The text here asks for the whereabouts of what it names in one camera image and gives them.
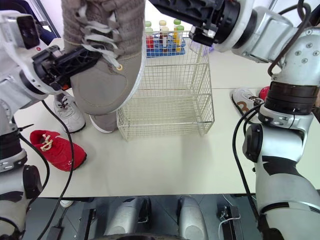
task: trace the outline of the camera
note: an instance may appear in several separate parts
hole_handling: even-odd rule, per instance
[[[40,44],[36,24],[32,15],[16,11],[4,11],[1,30],[4,40],[19,48],[31,49]]]

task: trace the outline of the gray sneaker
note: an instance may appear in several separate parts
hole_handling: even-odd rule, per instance
[[[62,12],[64,49],[82,45],[102,53],[94,67],[71,78],[77,106],[93,116],[116,111],[142,79],[145,0],[62,0]]]
[[[109,134],[118,129],[116,112],[102,116],[90,115],[90,120],[92,125],[103,134]]]

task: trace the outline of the red shoe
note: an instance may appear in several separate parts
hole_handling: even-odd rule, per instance
[[[266,101],[268,92],[269,92],[269,86],[266,86],[264,88],[261,89],[261,91],[259,92],[259,98],[262,99],[263,101]]]
[[[71,170],[71,146],[70,142],[56,131],[35,130],[30,134],[30,141],[57,169],[69,172]],[[87,157],[85,151],[73,143],[74,166],[73,170],[79,167]]]

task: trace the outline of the metal wire rack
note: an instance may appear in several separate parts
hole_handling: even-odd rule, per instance
[[[147,36],[147,60],[139,89],[117,111],[117,125],[126,140],[192,133],[202,136],[214,123],[208,47],[192,42],[188,33],[170,31],[161,36],[153,32],[153,42]]]

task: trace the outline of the table surface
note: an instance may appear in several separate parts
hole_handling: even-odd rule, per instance
[[[232,136],[240,118],[230,95],[247,87],[255,94],[268,86],[268,64],[255,63],[231,52],[209,54],[215,122],[207,135],[168,136],[125,141],[120,132],[103,134],[85,115],[86,127],[72,134],[87,153],[86,162],[73,172],[65,197],[137,195],[181,195],[244,193],[233,156]],[[53,108],[53,97],[46,99]],[[57,131],[67,138],[60,124],[39,102],[15,114],[19,127],[34,124],[22,134],[29,139],[34,130]],[[320,189],[320,124],[313,120],[298,171]],[[239,131],[236,146],[249,188],[255,192],[253,163],[242,154],[244,137]],[[36,165],[41,180],[46,168],[40,157],[22,143],[29,165]],[[50,178],[41,197],[58,197],[69,173],[50,164]]]

